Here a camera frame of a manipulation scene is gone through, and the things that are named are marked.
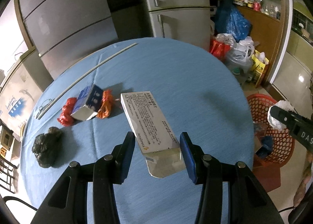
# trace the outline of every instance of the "blue tablecloth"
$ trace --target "blue tablecloth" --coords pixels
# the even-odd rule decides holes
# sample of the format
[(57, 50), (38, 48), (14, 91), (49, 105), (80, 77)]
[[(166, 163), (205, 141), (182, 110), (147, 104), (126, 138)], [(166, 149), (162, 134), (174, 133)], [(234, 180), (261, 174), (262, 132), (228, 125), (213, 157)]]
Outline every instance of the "blue tablecloth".
[[(92, 119), (62, 128), (57, 118), (67, 98), (78, 96), (86, 85), (121, 93), (151, 91), (175, 135), (187, 131), (192, 142), (221, 162), (244, 161), (252, 167), (253, 123), (248, 103), (231, 72), (205, 50), (171, 39), (128, 40), (101, 49), (60, 75), (43, 93), (36, 107), (57, 97), (99, 62), (137, 42), (138, 45), (105, 63), (69, 90), (41, 120), (31, 115), (22, 140), (21, 173), (30, 201), (39, 207), (70, 161), (92, 163), (123, 142), (130, 126), (116, 107), (104, 120)], [(63, 147), (54, 165), (39, 167), (31, 151), (35, 136), (48, 128), (62, 128)], [(128, 178), (114, 185), (121, 223), (194, 223), (201, 185), (187, 171), (158, 179), (150, 176), (136, 144)], [(88, 222), (93, 223), (92, 183), (88, 191)], [(227, 223), (228, 196), (224, 184), (223, 221)]]

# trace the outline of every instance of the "black rock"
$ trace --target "black rock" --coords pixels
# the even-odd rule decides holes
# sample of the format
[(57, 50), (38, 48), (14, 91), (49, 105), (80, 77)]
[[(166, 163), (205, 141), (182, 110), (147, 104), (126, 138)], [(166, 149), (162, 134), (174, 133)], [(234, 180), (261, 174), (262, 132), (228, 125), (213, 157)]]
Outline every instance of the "black rock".
[(36, 136), (32, 152), (43, 168), (51, 167), (61, 150), (62, 131), (56, 127), (50, 127), (47, 134)]

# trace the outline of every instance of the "orange plastic bag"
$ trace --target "orange plastic bag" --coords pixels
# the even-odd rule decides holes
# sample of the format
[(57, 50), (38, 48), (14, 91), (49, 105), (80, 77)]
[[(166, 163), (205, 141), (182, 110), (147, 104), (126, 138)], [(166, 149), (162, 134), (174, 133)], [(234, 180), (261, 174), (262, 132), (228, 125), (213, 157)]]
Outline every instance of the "orange plastic bag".
[(222, 42), (219, 42), (217, 40), (211, 40), (210, 41), (210, 50), (209, 52), (218, 58), (220, 61), (225, 60), (226, 53), (230, 50), (230, 46), (227, 44), (224, 44)]
[(102, 104), (97, 114), (98, 118), (104, 119), (110, 115), (112, 106), (115, 103), (111, 92), (112, 90), (103, 91)]

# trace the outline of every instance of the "white plastic rod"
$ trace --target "white plastic rod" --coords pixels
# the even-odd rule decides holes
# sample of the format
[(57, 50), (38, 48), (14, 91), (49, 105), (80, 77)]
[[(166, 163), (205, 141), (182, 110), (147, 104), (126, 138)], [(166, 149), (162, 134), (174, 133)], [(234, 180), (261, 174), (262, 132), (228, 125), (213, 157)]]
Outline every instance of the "white plastic rod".
[(131, 44), (125, 48), (123, 48), (122, 50), (118, 51), (117, 53), (113, 54), (112, 56), (110, 56), (109, 58), (105, 59), (104, 61), (100, 62), (98, 65), (96, 65), (95, 67), (93, 67), (90, 71), (86, 72), (84, 75), (82, 75), (79, 79), (77, 79), (74, 83), (72, 83), (69, 87), (66, 88), (66, 90), (64, 90), (57, 98), (55, 98), (43, 111), (42, 113), (38, 116), (38, 120), (40, 120), (43, 115), (50, 109), (50, 107), (52, 107), (65, 93), (67, 93), (68, 90), (70, 90), (74, 85), (76, 85), (80, 80), (82, 80), (84, 77), (86, 77), (87, 75), (89, 75), (92, 71), (96, 70), (97, 68), (99, 68), (101, 65), (105, 64), (107, 61), (111, 60), (112, 58), (114, 58), (115, 56), (119, 55), (120, 53), (126, 51), (127, 49), (130, 49), (131, 47), (133, 47), (134, 45), (137, 45), (137, 43)]

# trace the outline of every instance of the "glass bottle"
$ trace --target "glass bottle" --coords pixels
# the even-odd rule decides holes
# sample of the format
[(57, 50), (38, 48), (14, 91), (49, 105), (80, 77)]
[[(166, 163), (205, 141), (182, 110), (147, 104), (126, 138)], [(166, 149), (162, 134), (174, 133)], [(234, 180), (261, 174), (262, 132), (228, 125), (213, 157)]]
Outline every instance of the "glass bottle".
[(269, 15), (269, 10), (268, 10), (267, 6), (265, 7), (265, 15)]
[(271, 4), (270, 16), (274, 17), (274, 6)]

